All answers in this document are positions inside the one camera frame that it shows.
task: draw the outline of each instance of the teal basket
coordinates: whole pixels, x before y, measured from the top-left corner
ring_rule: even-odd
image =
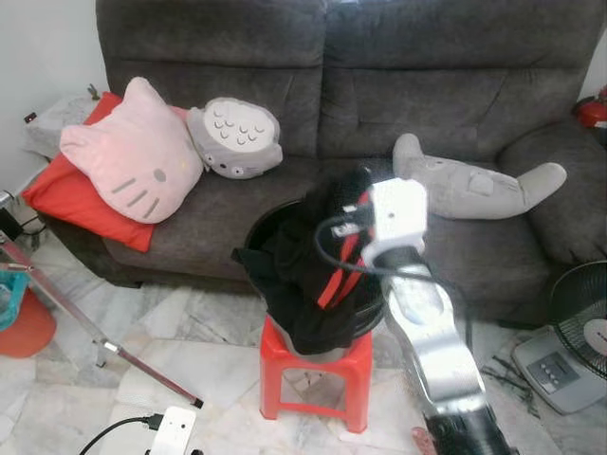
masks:
[[[0,284],[10,290],[9,305],[0,313],[0,331],[7,330],[19,316],[21,301],[28,288],[29,277],[23,272],[0,271]]]

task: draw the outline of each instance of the stuffed animal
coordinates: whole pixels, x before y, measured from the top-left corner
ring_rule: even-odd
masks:
[[[183,120],[143,78],[107,117],[65,127],[60,147],[108,206],[140,223],[175,213],[202,174]]]
[[[537,206],[567,178],[556,163],[543,163],[518,178],[453,159],[424,155],[417,136],[401,136],[394,172],[426,187],[429,211],[445,218],[497,220]]]
[[[204,111],[190,109],[187,122],[204,162],[224,177],[252,178],[283,161],[280,126],[263,107],[216,98]]]

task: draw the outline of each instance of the fan base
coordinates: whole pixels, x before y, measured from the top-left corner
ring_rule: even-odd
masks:
[[[517,346],[512,357],[533,389],[561,414],[607,396],[607,381],[569,353],[551,328]]]

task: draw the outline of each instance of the sofa backrest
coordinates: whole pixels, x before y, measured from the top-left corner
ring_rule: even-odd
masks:
[[[110,90],[147,78],[169,103],[264,106],[287,155],[316,154],[323,0],[97,0]]]
[[[604,0],[334,0],[327,12],[321,157],[424,151],[491,160],[566,117]]]

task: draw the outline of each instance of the black cloth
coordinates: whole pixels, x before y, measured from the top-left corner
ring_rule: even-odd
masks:
[[[343,206],[356,204],[370,184],[370,175],[363,169],[325,180],[306,195],[261,246],[234,250],[234,259],[243,265],[252,284],[266,299],[268,313],[302,355],[346,348],[381,320],[379,282],[370,275],[362,275],[343,300],[332,300],[325,308],[318,305],[318,298],[336,269],[316,252],[316,226],[342,213]],[[360,239],[350,262],[356,261],[364,245],[365,236]],[[342,240],[333,239],[328,232],[322,244],[339,257]],[[344,271],[341,283],[348,276]]]

